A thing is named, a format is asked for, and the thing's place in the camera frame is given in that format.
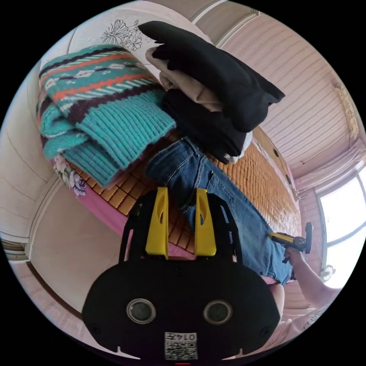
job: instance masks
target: bed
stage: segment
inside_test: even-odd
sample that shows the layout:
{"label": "bed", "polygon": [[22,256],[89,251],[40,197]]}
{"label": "bed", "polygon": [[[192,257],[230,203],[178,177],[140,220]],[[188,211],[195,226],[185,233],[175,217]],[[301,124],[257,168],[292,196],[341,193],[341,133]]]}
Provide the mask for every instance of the bed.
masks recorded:
{"label": "bed", "polygon": [[[161,20],[194,32],[205,40],[209,38],[195,25],[178,13],[146,1],[136,1],[119,6],[80,25],[41,59],[42,66],[54,57],[79,51],[101,43],[120,44],[129,49],[158,79],[159,71],[147,62],[145,52],[153,47],[153,41],[137,28],[138,24]],[[53,162],[55,171],[70,188],[71,194],[94,215],[122,236],[129,211],[136,200],[155,188],[144,177],[149,158],[159,149],[175,141],[173,131],[145,152],[144,158],[123,173],[117,184],[103,189],[93,178],[62,159]],[[301,234],[300,209],[294,194],[291,172],[276,147],[257,127],[246,154],[236,164],[223,165],[212,159],[252,201],[274,231],[291,235]],[[183,216],[170,205],[169,255],[194,258],[194,238]]]}

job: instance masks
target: window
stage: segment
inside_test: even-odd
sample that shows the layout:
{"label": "window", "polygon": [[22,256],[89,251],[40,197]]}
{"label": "window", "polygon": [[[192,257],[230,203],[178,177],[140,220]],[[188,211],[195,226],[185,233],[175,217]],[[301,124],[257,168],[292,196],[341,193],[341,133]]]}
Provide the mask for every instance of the window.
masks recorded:
{"label": "window", "polygon": [[326,227],[326,263],[335,268],[327,285],[343,287],[366,238],[366,167],[341,187],[319,194]]}

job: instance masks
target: bamboo mat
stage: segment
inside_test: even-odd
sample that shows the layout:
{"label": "bamboo mat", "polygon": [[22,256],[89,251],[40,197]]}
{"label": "bamboo mat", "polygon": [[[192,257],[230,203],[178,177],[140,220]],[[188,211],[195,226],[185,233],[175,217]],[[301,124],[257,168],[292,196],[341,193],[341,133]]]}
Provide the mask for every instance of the bamboo mat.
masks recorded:
{"label": "bamboo mat", "polygon": [[[253,137],[272,157],[283,175],[289,174],[283,158],[275,154],[275,147],[271,140],[259,127],[253,131]],[[156,188],[154,182],[144,177],[144,169],[148,160],[176,139],[177,135],[173,132],[150,147],[144,158],[133,164],[131,169],[125,172],[119,182],[110,189],[103,189],[85,172],[75,166],[74,168],[105,201],[109,202],[120,213],[128,215],[141,195]],[[296,208],[293,198],[278,177],[275,169],[253,143],[248,147],[244,157],[239,159],[236,164],[224,165],[215,159],[211,159],[211,161],[222,169],[248,197],[273,231],[294,236],[301,234],[300,212]],[[185,218],[173,204],[169,205],[169,242],[191,253],[194,252],[194,236]]]}

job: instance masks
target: hand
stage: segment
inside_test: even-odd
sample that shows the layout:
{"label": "hand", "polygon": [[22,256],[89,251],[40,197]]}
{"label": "hand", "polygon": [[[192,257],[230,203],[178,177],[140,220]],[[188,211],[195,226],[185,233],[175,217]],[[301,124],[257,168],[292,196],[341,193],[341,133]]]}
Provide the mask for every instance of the hand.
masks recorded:
{"label": "hand", "polygon": [[289,262],[293,268],[295,268],[299,263],[305,262],[302,252],[292,247],[288,247],[285,250],[285,258],[289,259]]}

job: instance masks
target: folded clothes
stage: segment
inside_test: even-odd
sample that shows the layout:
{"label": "folded clothes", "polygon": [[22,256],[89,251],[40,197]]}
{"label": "folded clothes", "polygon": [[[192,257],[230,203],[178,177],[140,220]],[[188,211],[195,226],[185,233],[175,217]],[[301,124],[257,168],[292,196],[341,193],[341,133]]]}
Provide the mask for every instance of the folded clothes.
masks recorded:
{"label": "folded clothes", "polygon": [[272,229],[228,176],[189,139],[181,139],[157,153],[146,176],[168,187],[170,195],[194,232],[196,189],[206,189],[225,200],[238,227],[243,265],[281,284],[291,278],[292,266],[282,263],[285,249],[272,241]]}
{"label": "folded clothes", "polygon": [[248,65],[191,32],[161,21],[138,28],[162,44],[152,56],[168,60],[168,70],[179,70],[211,90],[238,131],[252,131],[264,121],[268,107],[285,97]]}
{"label": "folded clothes", "polygon": [[156,47],[149,48],[146,51],[146,59],[161,71],[160,81],[166,90],[180,89],[187,97],[203,105],[210,112],[222,111],[222,103],[211,90],[181,71],[168,70],[167,61],[153,57],[155,50]]}
{"label": "folded clothes", "polygon": [[46,158],[62,153],[102,186],[175,127],[159,107],[165,93],[160,83],[120,46],[58,57],[39,78]]}
{"label": "folded clothes", "polygon": [[222,163],[242,154],[247,134],[238,132],[222,112],[210,112],[178,89],[166,92],[161,108],[175,119],[184,135]]}
{"label": "folded clothes", "polygon": [[240,158],[245,155],[246,149],[249,147],[250,143],[252,142],[253,132],[250,131],[245,135],[245,140],[243,144],[243,148],[241,149],[241,153],[239,156],[230,156],[229,154],[225,154],[224,158],[228,159],[230,163],[236,164]]}

